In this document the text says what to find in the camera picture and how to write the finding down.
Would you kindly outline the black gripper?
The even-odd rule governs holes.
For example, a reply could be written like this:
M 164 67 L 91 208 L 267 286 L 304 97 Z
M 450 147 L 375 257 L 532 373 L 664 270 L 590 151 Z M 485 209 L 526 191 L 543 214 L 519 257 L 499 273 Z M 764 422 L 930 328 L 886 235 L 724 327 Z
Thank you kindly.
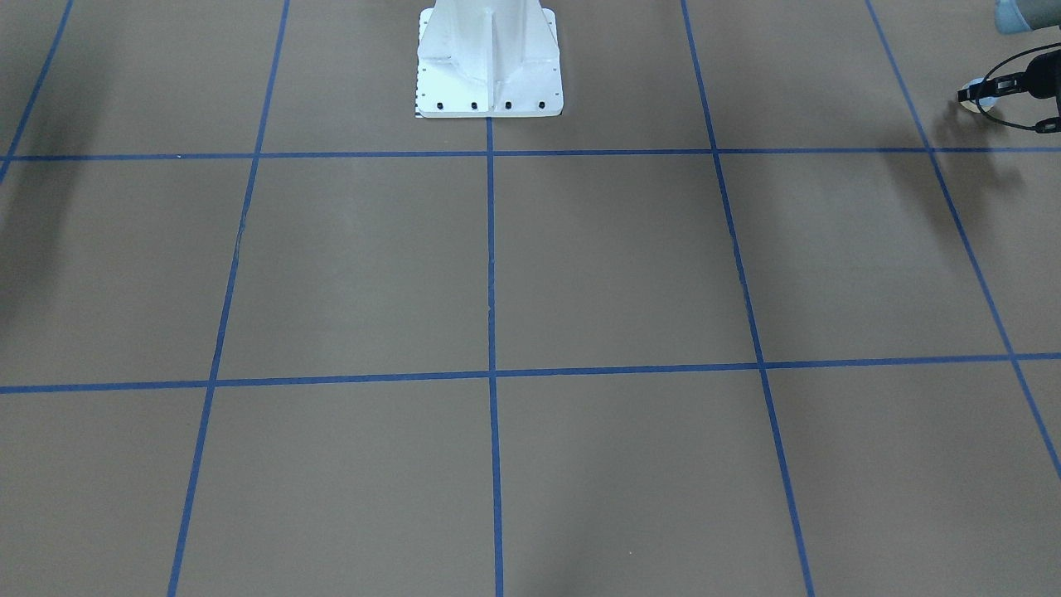
M 957 101 L 994 103 L 998 98 L 1023 94 L 1023 92 L 1038 100 L 1057 98 L 1059 78 L 1059 65 L 1027 65 L 1023 75 L 970 80 L 966 87 L 957 92 Z

